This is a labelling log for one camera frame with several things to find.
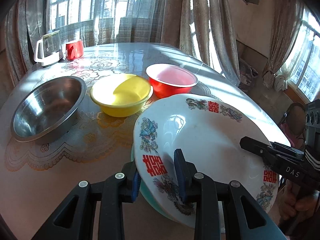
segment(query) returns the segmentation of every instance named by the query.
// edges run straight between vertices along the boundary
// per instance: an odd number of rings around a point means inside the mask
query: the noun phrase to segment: white plate
[[[235,108],[213,98],[179,94],[154,102],[140,115],[134,127],[134,158],[162,210],[194,228],[195,205],[185,205],[179,198],[173,165],[177,148],[186,161],[215,181],[238,180],[266,212],[273,205],[279,175],[260,157],[241,149],[244,136],[270,145],[262,131]]]

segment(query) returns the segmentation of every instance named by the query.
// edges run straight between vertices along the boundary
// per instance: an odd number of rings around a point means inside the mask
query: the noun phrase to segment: stainless steel bowl
[[[31,91],[19,104],[11,121],[11,134],[19,142],[44,144],[64,135],[76,119],[86,93],[78,77],[52,79]]]

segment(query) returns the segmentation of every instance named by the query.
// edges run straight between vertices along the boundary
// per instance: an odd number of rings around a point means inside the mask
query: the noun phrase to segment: round table
[[[155,63],[179,65],[193,72],[199,83],[192,93],[234,106],[246,114],[270,141],[290,146],[272,119],[225,77],[199,60],[166,44],[116,43],[85,48],[84,56],[28,72],[0,111],[0,214],[19,240],[29,240],[81,180],[95,183],[121,171],[130,161],[133,127],[140,113],[127,118],[105,115],[88,94],[104,76],[133,73],[147,78]],[[35,87],[61,76],[81,77],[87,94],[77,122],[62,138],[44,145],[18,143],[10,133],[12,115]],[[158,98],[154,95],[142,110]],[[194,231],[157,213],[139,195],[124,204],[126,239],[193,239]]]

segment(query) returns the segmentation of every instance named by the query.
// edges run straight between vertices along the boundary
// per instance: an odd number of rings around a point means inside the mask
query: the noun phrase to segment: red double happiness character
[[[263,181],[276,183],[277,174],[274,171],[264,171],[263,172]]]
[[[168,173],[163,165],[160,156],[143,155],[143,162],[146,164],[147,172],[153,177]]]
[[[208,101],[209,111],[218,113],[219,112],[219,104],[216,102]]]

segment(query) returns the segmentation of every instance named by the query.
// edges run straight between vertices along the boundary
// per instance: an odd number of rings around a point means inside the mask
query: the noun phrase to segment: human hand
[[[314,194],[305,196],[300,200],[296,200],[295,195],[292,193],[292,182],[287,179],[284,193],[280,197],[279,213],[282,219],[288,220],[297,214],[297,211],[305,211],[299,219],[299,223],[312,217],[317,205],[319,192],[315,191]]]

